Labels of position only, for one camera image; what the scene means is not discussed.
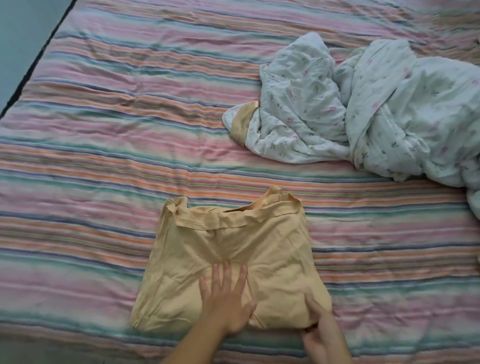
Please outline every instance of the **person's left hand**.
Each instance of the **person's left hand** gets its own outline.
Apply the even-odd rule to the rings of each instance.
[[[212,265],[212,290],[209,292],[205,279],[200,278],[202,313],[200,320],[218,328],[222,334],[233,335],[240,332],[256,308],[255,302],[241,305],[241,295],[247,281],[247,266],[242,266],[239,279],[232,290],[232,269],[229,262],[223,263],[223,282],[220,284],[218,264]]]

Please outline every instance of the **crumpled blanket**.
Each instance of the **crumpled blanket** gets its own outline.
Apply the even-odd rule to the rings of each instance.
[[[309,33],[262,65],[260,78],[260,107],[223,115],[237,143],[285,163],[349,160],[396,181],[425,174],[466,187],[480,218],[479,67],[418,59],[404,39],[376,40],[335,67]]]

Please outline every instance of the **elastic waistband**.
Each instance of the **elastic waistband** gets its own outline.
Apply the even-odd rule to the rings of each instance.
[[[301,208],[300,200],[277,186],[270,189],[248,206],[228,209],[224,207],[187,207],[186,197],[168,200],[164,206],[170,211],[178,226],[197,230],[215,230],[222,228],[239,228],[251,223],[265,221],[276,216],[294,214]]]

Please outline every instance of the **hand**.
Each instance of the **hand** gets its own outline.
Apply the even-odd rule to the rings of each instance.
[[[203,302],[200,320],[214,325],[224,336],[240,332],[255,311],[255,302],[247,303],[245,306],[241,305],[241,295],[245,288],[247,274],[247,266],[242,266],[237,284],[232,290],[230,263],[223,263],[223,282],[221,285],[218,264],[213,264],[211,293],[208,291],[205,279],[200,278],[200,294]]]
[[[302,332],[305,352],[314,364],[352,364],[347,342],[333,315],[311,294],[305,295],[308,308],[318,317],[318,327]]]

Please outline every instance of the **bed sheet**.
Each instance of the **bed sheet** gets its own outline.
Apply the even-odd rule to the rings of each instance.
[[[462,189],[349,163],[287,165],[229,139],[259,65],[318,32],[337,61],[378,38],[480,63],[477,1],[78,0],[0,121],[0,334],[160,357],[127,320],[166,199],[304,204],[317,270],[359,363],[480,362],[480,226]],[[224,363],[298,363],[295,332],[227,340]]]

